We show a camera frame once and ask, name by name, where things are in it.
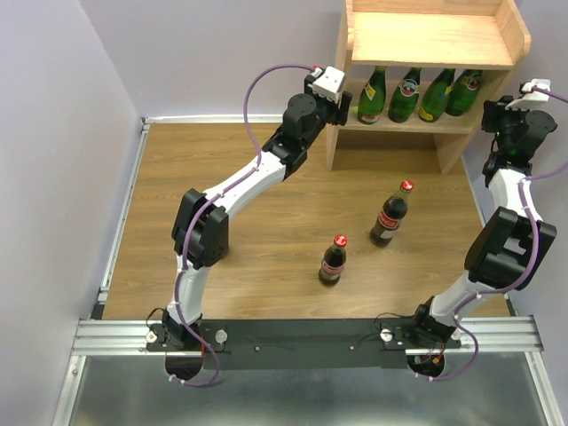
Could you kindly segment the cola bottle front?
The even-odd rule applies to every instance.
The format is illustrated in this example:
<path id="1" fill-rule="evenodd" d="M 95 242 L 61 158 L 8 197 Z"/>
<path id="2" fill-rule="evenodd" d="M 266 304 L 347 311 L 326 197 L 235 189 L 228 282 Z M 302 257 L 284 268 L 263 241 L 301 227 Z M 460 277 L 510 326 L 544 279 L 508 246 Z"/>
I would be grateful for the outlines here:
<path id="1" fill-rule="evenodd" d="M 332 287 L 341 279 L 347 258 L 347 241 L 344 235 L 336 235 L 325 251 L 319 269 L 319 281 L 324 286 Z"/>

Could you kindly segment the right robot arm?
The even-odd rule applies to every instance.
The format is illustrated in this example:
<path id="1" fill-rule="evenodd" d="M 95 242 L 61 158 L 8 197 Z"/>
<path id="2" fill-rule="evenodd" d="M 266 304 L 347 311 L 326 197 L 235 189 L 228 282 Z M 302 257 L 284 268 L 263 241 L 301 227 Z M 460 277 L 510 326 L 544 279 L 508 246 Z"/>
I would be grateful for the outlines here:
<path id="1" fill-rule="evenodd" d="M 556 238 L 556 228 L 538 215 L 530 193 L 531 160 L 557 127 L 538 108 L 547 101 L 546 91 L 532 87 L 519 98 L 484 103 L 481 128 L 493 134 L 493 142 L 483 175 L 495 211 L 466 255 L 464 274 L 417 308 L 408 326 L 414 345 L 446 343 L 465 314 L 494 296 L 525 288 Z"/>

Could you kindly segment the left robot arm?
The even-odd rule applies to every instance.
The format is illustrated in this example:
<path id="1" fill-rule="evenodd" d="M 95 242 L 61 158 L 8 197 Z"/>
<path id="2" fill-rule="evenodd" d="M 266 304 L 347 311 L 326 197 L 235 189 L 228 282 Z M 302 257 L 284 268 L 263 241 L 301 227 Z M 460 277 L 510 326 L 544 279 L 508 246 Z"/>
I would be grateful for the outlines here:
<path id="1" fill-rule="evenodd" d="M 256 148 L 255 158 L 223 183 L 205 192 L 187 191 L 172 229 L 177 277 L 172 299 L 162 315 L 165 342 L 179 351 L 202 341 L 197 331 L 209 269 L 229 249 L 229 224 L 263 191 L 294 174 L 328 125 L 345 125 L 352 95 L 344 91 L 345 74 L 316 67 L 304 79 L 303 92 L 289 101 L 275 133 Z"/>

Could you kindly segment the cola bottle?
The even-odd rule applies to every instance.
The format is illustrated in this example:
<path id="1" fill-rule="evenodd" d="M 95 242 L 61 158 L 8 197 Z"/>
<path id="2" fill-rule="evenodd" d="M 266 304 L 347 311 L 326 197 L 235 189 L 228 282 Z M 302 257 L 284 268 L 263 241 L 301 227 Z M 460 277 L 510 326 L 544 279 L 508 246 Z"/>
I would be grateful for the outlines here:
<path id="1" fill-rule="evenodd" d="M 387 246 L 400 228 L 408 212 L 408 198 L 414 189 L 411 180 L 403 180 L 398 190 L 383 204 L 374 227 L 369 232 L 370 240 L 377 247 Z"/>
<path id="2" fill-rule="evenodd" d="M 324 286 L 332 287 L 341 279 L 347 258 L 347 241 L 344 235 L 336 235 L 325 251 L 319 269 L 319 281 Z"/>

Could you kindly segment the green bottle yellow label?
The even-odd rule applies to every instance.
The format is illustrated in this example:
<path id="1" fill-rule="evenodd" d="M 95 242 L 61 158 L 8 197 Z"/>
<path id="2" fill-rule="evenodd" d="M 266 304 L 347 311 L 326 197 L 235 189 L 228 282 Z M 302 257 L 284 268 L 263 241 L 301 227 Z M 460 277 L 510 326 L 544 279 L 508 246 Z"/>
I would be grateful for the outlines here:
<path id="1" fill-rule="evenodd" d="M 454 68 L 445 68 L 422 97 L 418 115 L 424 122 L 435 122 L 444 113 L 454 86 Z"/>

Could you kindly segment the wooden two-tier shelf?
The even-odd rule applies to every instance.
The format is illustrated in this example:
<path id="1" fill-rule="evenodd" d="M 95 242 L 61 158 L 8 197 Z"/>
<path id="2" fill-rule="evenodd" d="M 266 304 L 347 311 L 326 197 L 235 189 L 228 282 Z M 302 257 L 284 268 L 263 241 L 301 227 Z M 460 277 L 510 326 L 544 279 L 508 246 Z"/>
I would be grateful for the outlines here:
<path id="1" fill-rule="evenodd" d="M 337 140 L 355 130 L 430 134 L 439 168 L 447 174 L 477 132 L 487 99 L 501 96 L 529 54 L 532 38 L 512 1 L 347 1 L 339 24 L 335 67 L 354 66 L 482 70 L 474 106 L 460 117 L 426 123 L 417 116 L 373 125 L 354 115 L 341 129 L 327 130 L 326 163 L 335 164 Z"/>

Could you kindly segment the green bottle red-blue label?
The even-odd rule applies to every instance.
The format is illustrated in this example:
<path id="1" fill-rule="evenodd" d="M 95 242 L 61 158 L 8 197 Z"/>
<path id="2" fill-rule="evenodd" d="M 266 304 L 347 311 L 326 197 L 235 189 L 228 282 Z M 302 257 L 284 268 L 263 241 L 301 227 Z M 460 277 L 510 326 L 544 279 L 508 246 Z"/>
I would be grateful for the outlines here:
<path id="1" fill-rule="evenodd" d="M 479 92 L 482 74 L 482 70 L 466 69 L 459 75 L 446 105 L 447 114 L 461 116 L 471 109 Z"/>

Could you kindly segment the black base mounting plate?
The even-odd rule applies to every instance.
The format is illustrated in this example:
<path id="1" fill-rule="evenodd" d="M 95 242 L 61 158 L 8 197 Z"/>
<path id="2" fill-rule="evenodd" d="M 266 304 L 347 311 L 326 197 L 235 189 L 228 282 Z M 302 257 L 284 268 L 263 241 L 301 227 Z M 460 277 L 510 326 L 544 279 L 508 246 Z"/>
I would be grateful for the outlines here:
<path id="1" fill-rule="evenodd" d="M 407 352 L 457 349 L 452 326 L 414 317 L 376 319 L 202 319 L 185 329 L 169 315 L 148 323 L 146 348 L 182 358 L 181 368 L 406 368 Z"/>

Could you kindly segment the aluminium frame rail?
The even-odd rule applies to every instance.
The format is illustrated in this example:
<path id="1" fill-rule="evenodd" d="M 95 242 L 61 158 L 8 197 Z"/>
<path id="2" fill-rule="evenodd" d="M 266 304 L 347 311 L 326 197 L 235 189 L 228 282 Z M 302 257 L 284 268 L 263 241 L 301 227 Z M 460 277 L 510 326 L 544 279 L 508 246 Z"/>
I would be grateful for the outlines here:
<path id="1" fill-rule="evenodd" d="M 228 177 L 252 155 L 239 123 L 154 123 L 147 132 L 101 319 L 82 321 L 72 352 L 80 388 L 58 425 L 559 425 L 536 324 L 501 298 L 469 322 L 481 345 L 470 371 L 426 383 L 406 370 L 244 370 L 210 388 L 170 383 L 146 349 L 143 321 L 173 279 L 170 228 L 191 187 Z M 408 314 L 457 278 L 480 219 L 461 164 L 443 175 L 415 149 L 343 148 L 334 170 L 318 139 L 306 164 L 253 201 L 230 231 L 231 251 L 209 276 L 204 310 L 229 320 L 364 319 Z M 403 180 L 414 189 L 392 240 L 369 238 Z M 346 263 L 332 287 L 319 268 L 336 235 Z"/>

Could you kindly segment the green bottle red-white label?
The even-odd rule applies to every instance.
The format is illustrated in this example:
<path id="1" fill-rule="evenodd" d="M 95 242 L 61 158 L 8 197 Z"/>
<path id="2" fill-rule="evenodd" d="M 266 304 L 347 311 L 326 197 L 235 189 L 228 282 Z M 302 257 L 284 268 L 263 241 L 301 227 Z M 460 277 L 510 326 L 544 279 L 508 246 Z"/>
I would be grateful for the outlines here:
<path id="1" fill-rule="evenodd" d="M 421 67 L 412 67 L 394 91 L 388 110 L 391 121 L 405 122 L 415 109 L 419 98 Z"/>

